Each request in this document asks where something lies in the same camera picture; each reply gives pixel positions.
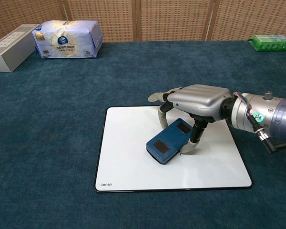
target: black border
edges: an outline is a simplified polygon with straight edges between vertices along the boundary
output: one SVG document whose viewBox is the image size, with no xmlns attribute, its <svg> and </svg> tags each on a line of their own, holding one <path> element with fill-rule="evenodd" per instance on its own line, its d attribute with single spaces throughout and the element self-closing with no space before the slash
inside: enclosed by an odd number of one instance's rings
<svg viewBox="0 0 286 229">
<path fill-rule="evenodd" d="M 109 106 L 107 109 L 106 109 L 106 112 L 105 112 L 105 118 L 104 118 L 104 122 L 103 122 L 103 126 L 102 126 L 102 137 L 101 137 L 101 143 L 100 143 L 100 147 L 99 147 L 99 156 L 98 156 L 98 159 L 97 159 L 97 165 L 96 165 L 96 170 L 95 170 L 95 177 L 94 177 L 94 184 L 93 184 L 93 187 L 94 187 L 94 190 L 98 193 L 130 193 L 130 192 L 175 192 L 175 191 L 203 191 L 203 190 L 234 190 L 234 189 L 250 189 L 252 188 L 252 186 L 254 185 L 253 184 L 253 180 L 252 180 L 252 177 L 250 175 L 250 172 L 249 170 L 247 169 L 247 166 L 245 165 L 245 162 L 244 162 L 244 159 L 242 157 L 242 154 L 240 153 L 239 151 L 239 148 L 238 148 L 238 145 L 236 144 L 235 142 L 235 139 L 232 135 L 232 138 L 233 138 L 233 141 L 236 145 L 236 148 L 239 152 L 239 155 L 244 163 L 244 166 L 245 166 L 245 169 L 249 175 L 249 178 L 251 180 L 251 185 L 250 186 L 247 186 L 247 187 L 200 187 L 200 188 L 172 188 L 172 189 L 138 189 L 138 190 L 112 190 L 112 191 L 99 191 L 97 190 L 96 188 L 96 179 L 97 179 L 97 172 L 98 172 L 98 169 L 99 169 L 99 162 L 100 162 L 100 157 L 101 157 L 101 149 L 102 149 L 102 142 L 103 142 L 103 136 L 104 136 L 104 130 L 105 130 L 105 123 L 106 123 L 106 117 L 107 117 L 107 112 L 109 110 L 109 108 L 113 108 L 113 107 L 145 107 L 145 106 L 158 106 L 158 105 L 138 105 L 138 106 L 134 106 L 134 105 L 129 105 L 129 106 Z M 228 125 L 228 128 L 229 128 L 229 131 L 231 132 L 231 127 L 229 126 L 228 122 L 226 121 L 227 125 Z"/>
</svg>

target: silver robotic hand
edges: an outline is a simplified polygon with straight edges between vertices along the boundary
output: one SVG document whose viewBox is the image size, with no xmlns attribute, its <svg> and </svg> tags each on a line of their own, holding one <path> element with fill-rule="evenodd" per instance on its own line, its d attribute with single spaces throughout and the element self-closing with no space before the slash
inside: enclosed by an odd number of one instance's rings
<svg viewBox="0 0 286 229">
<path fill-rule="evenodd" d="M 164 93 L 154 93 L 150 102 L 165 102 L 158 114 L 162 128 L 168 126 L 166 113 L 173 108 L 187 112 L 194 120 L 191 138 L 180 149 L 181 154 L 192 152 L 200 141 L 208 123 L 225 119 L 234 128 L 256 133 L 270 153 L 286 148 L 286 99 L 265 95 L 233 95 L 227 88 L 208 85 L 190 85 Z"/>
</svg>

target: gray box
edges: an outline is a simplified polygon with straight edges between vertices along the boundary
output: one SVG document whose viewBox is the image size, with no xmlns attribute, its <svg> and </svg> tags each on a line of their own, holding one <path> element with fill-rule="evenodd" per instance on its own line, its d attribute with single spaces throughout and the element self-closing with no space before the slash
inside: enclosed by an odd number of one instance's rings
<svg viewBox="0 0 286 229">
<path fill-rule="evenodd" d="M 38 24 L 22 24 L 0 39 L 0 72 L 13 72 L 35 50 L 31 32 Z"/>
</svg>

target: green tissue package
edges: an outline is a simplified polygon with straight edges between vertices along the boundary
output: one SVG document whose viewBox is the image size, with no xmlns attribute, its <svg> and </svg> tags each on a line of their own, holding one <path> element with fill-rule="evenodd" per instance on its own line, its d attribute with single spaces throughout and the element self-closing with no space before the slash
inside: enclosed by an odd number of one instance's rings
<svg viewBox="0 0 286 229">
<path fill-rule="evenodd" d="M 286 51 L 284 35 L 256 35 L 249 42 L 256 51 Z"/>
</svg>

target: green indicator light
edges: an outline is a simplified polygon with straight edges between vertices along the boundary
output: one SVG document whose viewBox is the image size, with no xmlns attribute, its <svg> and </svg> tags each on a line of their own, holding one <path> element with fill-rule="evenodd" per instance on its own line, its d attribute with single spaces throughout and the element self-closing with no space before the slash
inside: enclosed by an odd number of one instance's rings
<svg viewBox="0 0 286 229">
<path fill-rule="evenodd" d="M 255 120 L 260 123 L 264 120 L 264 115 L 262 113 L 256 112 L 254 113 L 253 117 L 255 118 Z"/>
</svg>

